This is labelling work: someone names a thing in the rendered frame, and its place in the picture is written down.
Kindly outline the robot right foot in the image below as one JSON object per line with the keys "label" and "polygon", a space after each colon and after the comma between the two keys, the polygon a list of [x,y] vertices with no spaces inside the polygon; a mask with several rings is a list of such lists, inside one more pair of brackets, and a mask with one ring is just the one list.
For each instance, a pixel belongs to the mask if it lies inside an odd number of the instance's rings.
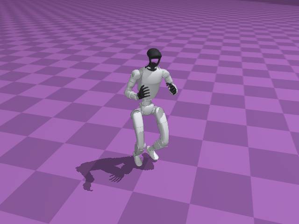
{"label": "robot right foot", "polygon": [[135,151],[133,152],[133,157],[134,157],[134,161],[135,161],[136,165],[141,166],[142,165],[142,160],[141,160],[139,155],[135,156]]}

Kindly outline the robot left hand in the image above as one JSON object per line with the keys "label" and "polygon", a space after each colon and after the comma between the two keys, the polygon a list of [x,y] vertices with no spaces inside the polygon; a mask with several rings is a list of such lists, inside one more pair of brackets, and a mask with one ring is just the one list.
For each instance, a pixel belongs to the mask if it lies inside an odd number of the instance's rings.
{"label": "robot left hand", "polygon": [[170,92],[176,94],[176,88],[171,83],[166,83],[166,84],[167,84],[166,86],[169,85],[168,88],[170,88]]}

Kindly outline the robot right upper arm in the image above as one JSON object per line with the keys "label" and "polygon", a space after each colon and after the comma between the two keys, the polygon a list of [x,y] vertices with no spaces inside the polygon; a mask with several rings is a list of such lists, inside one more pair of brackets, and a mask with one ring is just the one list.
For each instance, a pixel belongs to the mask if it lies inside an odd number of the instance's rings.
{"label": "robot right upper arm", "polygon": [[131,72],[131,77],[128,81],[126,89],[128,89],[129,91],[133,91],[132,88],[136,84],[137,80],[141,78],[142,73],[143,73],[143,71],[141,69],[140,70],[133,70]]}

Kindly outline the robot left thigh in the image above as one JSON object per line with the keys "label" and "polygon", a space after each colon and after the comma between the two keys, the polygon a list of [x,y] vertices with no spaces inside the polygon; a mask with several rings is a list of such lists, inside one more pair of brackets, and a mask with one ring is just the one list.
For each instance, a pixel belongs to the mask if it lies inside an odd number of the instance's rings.
{"label": "robot left thigh", "polygon": [[157,126],[161,135],[161,137],[158,139],[158,143],[160,146],[166,146],[169,141],[169,129],[163,108],[154,106],[153,115],[156,117]]}

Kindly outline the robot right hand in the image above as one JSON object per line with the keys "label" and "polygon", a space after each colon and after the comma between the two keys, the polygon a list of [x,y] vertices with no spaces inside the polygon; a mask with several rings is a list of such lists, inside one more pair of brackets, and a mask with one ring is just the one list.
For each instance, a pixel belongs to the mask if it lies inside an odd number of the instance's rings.
{"label": "robot right hand", "polygon": [[146,92],[146,91],[149,91],[149,89],[148,89],[148,90],[144,90],[144,89],[146,89],[146,88],[148,88],[148,87],[145,87],[145,88],[143,88],[143,87],[144,87],[144,85],[141,86],[141,88],[140,88],[140,90],[139,90],[139,92],[138,92],[138,94],[137,94],[137,96],[138,96],[139,99],[142,99],[142,98],[145,98],[145,97],[149,97],[149,96],[150,96],[150,95],[144,96],[144,95],[146,95],[146,94],[149,94],[150,92],[144,93],[144,92]]}

